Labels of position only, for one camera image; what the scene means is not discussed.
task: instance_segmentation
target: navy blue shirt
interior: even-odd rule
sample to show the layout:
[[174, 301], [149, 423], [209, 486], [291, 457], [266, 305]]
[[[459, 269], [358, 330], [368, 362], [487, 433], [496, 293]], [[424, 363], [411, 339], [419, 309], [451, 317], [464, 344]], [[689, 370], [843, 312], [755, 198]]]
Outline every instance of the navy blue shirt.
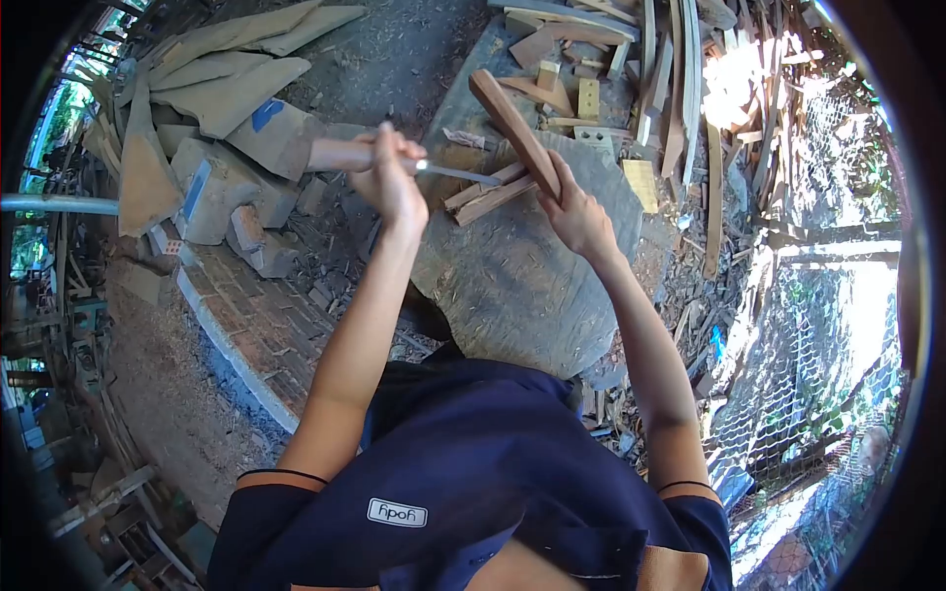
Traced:
[[468, 359], [376, 396], [380, 436], [327, 485], [275, 470], [239, 479], [210, 588], [459, 590], [511, 537], [589, 589], [668, 577], [731, 588], [727, 517], [712, 491], [658, 495], [588, 435], [563, 404], [570, 391]]

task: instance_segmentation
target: wire mesh fence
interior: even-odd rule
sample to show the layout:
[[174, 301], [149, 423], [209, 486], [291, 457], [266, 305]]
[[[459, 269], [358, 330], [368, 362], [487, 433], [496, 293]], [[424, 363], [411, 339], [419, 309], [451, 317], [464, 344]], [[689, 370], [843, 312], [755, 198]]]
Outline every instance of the wire mesh fence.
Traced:
[[889, 473], [902, 390], [893, 284], [858, 309], [856, 284], [877, 277], [858, 273], [776, 270], [759, 336], [713, 421], [710, 478], [729, 513], [738, 588], [824, 588]]

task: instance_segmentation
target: shirt logo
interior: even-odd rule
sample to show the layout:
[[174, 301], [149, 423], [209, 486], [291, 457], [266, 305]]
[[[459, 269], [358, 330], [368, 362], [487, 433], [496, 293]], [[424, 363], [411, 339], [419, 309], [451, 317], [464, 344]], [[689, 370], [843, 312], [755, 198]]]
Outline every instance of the shirt logo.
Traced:
[[427, 525], [427, 510], [373, 498], [368, 501], [368, 519], [401, 528], [423, 528]]

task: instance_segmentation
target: chicken wire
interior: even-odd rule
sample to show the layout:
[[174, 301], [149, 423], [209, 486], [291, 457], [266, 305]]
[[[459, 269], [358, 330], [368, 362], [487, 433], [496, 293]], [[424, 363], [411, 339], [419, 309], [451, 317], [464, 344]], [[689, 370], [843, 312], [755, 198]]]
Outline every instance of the chicken wire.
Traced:
[[865, 149], [866, 119], [850, 92], [851, 82], [813, 79], [803, 94], [804, 133], [792, 190], [785, 196], [787, 221], [805, 228], [859, 223], [850, 177]]
[[889, 473], [902, 388], [895, 297], [880, 354], [858, 367], [850, 281], [847, 270], [776, 270], [759, 337], [712, 423], [710, 479], [738, 588], [824, 588]]

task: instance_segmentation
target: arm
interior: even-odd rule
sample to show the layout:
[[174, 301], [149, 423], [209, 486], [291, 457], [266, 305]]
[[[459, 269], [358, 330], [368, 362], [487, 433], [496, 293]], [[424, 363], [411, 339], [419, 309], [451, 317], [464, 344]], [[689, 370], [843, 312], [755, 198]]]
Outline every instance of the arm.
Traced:
[[397, 161], [402, 154], [417, 159], [426, 152], [382, 124], [373, 168], [349, 174], [384, 223], [355, 297], [325, 346], [278, 468], [331, 480], [358, 451], [429, 216], [417, 184]]
[[658, 490], [683, 480], [709, 484], [690, 381], [674, 341], [618, 249], [604, 207], [578, 186], [561, 156], [550, 156], [562, 201], [540, 195], [539, 203], [562, 242], [594, 269], [614, 305], [647, 436], [648, 482]]

